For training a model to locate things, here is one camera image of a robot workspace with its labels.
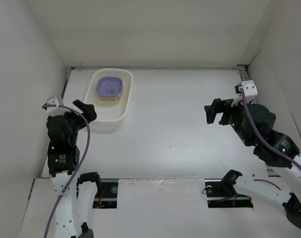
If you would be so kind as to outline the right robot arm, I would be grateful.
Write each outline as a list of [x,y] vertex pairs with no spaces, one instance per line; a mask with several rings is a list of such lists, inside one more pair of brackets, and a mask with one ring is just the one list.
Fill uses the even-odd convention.
[[239,103],[233,100],[213,100],[204,107],[206,121],[214,123],[222,114],[220,125],[230,125],[253,154],[276,172],[288,185],[290,191],[273,189],[272,182],[250,178],[236,170],[229,170],[222,178],[207,179],[203,193],[208,206],[219,208],[235,204],[237,198],[244,202],[260,199],[276,208],[287,220],[301,229],[301,155],[293,140],[273,129],[276,116],[260,104]]

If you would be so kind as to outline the purple panda plate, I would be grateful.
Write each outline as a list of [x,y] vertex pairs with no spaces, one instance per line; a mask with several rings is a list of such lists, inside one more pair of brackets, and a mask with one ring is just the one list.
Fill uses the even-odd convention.
[[111,101],[111,102],[114,102],[114,101],[118,101],[121,99],[121,96],[116,96],[116,97],[102,97],[102,96],[98,96],[98,98],[100,100],[103,100],[103,101]]
[[119,77],[105,76],[97,82],[96,94],[99,97],[115,98],[122,92],[123,81]]

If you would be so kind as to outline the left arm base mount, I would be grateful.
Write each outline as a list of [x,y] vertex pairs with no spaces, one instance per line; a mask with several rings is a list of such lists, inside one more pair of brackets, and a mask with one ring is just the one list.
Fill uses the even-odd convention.
[[118,195],[118,179],[105,178],[101,180],[101,188],[93,201],[94,209],[116,209]]

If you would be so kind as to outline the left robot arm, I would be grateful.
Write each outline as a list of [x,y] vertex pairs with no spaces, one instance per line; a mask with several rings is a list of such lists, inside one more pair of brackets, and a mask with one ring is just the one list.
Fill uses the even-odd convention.
[[91,140],[90,122],[97,118],[94,106],[75,100],[77,109],[52,96],[42,106],[48,114],[46,128],[50,139],[47,165],[56,202],[50,213],[44,237],[52,221],[55,238],[92,238],[89,224],[95,196],[102,192],[98,172],[79,174]]

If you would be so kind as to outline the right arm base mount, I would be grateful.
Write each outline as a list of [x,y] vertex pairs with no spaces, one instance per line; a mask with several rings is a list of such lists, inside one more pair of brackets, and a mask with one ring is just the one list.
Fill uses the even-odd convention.
[[234,189],[240,176],[240,172],[230,170],[223,178],[205,179],[201,193],[207,199],[208,208],[253,208],[252,199]]

